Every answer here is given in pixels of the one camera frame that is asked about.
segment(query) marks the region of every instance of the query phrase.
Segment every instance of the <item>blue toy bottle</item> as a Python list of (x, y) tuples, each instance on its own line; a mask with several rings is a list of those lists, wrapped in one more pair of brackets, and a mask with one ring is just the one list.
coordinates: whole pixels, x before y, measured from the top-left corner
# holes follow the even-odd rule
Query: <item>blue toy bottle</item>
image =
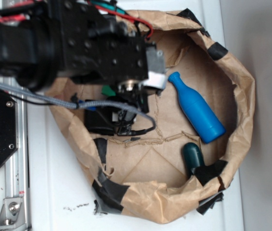
[(171, 74), (168, 80), (178, 91), (182, 110), (205, 143), (212, 142), (226, 132), (203, 97), (183, 83), (179, 72)]

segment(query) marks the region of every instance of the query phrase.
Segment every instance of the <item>screw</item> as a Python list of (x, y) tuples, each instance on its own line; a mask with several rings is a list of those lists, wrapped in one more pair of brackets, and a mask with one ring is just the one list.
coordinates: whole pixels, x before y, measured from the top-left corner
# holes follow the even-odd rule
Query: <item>screw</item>
[(157, 51), (157, 56), (162, 56), (164, 53), (163, 53), (163, 51)]
[(112, 41), (112, 42), (110, 43), (110, 46), (111, 46), (112, 48), (116, 48), (116, 47), (117, 47), (117, 43), (114, 42), (114, 41)]
[(142, 67), (142, 66), (143, 66), (143, 62), (142, 62), (141, 59), (139, 59), (139, 60), (137, 61), (137, 65), (138, 65), (138, 67)]
[(13, 103), (12, 101), (8, 101), (8, 102), (6, 103), (6, 106), (7, 106), (7, 107), (13, 107), (13, 106), (14, 106), (14, 103)]
[(64, 6), (69, 10), (73, 8), (73, 4), (70, 1), (65, 1)]
[(73, 40), (72, 38), (70, 38), (70, 39), (68, 40), (68, 45), (71, 46), (71, 47), (74, 47), (74, 46), (76, 45), (75, 40)]
[(86, 13), (87, 12), (87, 7), (85, 5), (81, 5), (81, 10), (82, 12)]
[(4, 225), (10, 225), (10, 224), (11, 224), (11, 219), (4, 220)]
[(91, 48), (92, 45), (89, 41), (85, 41), (84, 46), (89, 49), (89, 48)]
[(139, 45), (136, 45), (136, 51), (140, 51), (140, 46)]
[(11, 202), (9, 205), (9, 210), (11, 213), (17, 213), (20, 210), (20, 205), (16, 202)]

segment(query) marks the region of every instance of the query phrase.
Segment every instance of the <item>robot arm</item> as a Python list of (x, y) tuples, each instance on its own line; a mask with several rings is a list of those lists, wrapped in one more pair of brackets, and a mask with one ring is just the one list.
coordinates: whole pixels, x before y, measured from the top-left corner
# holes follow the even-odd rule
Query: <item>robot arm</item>
[[(128, 32), (125, 23), (100, 14), (97, 8), (103, 7), (93, 2), (98, 3), (32, 1), (0, 11), (4, 18), (25, 15), (17, 26), (0, 24), (0, 76), (15, 77), (32, 91), (49, 87), (56, 77), (70, 77), (77, 84), (110, 85), (123, 94), (161, 92), (167, 81), (161, 51), (139, 33)], [(136, 19), (122, 10), (106, 10)]]

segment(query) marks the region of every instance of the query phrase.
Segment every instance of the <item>black tape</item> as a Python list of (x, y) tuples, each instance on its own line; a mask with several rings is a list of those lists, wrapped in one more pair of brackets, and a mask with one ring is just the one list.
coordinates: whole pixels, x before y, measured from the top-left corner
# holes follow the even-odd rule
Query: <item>black tape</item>
[[(177, 16), (182, 17), (182, 18), (190, 19), (190, 20), (194, 21), (195, 23), (198, 23), (200, 26), (202, 26), (202, 24), (196, 18), (196, 16), (194, 15), (194, 13), (191, 10), (189, 10), (188, 8), (186, 8), (182, 12), (178, 13)], [(205, 30), (205, 28), (203, 26), (200, 28), (200, 32), (203, 35), (205, 35), (207, 37), (210, 37), (209, 33)]]
[(228, 50), (225, 49), (218, 42), (215, 42), (212, 46), (210, 46), (207, 52), (214, 61), (217, 61), (223, 58), (228, 53)]
[(199, 22), (199, 20), (196, 18), (196, 16), (194, 15), (194, 13), (189, 10), (188, 8), (186, 8), (185, 10), (183, 10), (182, 12), (179, 12), (177, 14), (177, 16), (182, 17), (182, 18), (187, 18), (190, 20), (193, 20), (195, 23), (198, 23), (200, 26), (202, 26), (202, 24)]
[(204, 215), (210, 208), (214, 207), (216, 202), (223, 201), (223, 193), (219, 192), (218, 194), (202, 200), (199, 202), (200, 206), (197, 208), (197, 212)]
[(99, 170), (98, 181), (102, 186), (94, 181), (92, 187), (99, 204), (99, 212), (121, 214), (124, 208), (121, 201), (129, 186), (120, 185), (109, 180), (101, 169)]
[(200, 166), (194, 170), (194, 175), (198, 178), (202, 186), (211, 179), (218, 177), (228, 164), (227, 161), (218, 160), (210, 166)]
[(106, 154), (107, 154), (107, 143), (108, 140), (104, 138), (96, 138), (94, 139), (95, 145), (98, 150), (98, 155), (102, 161), (103, 164), (106, 163)]

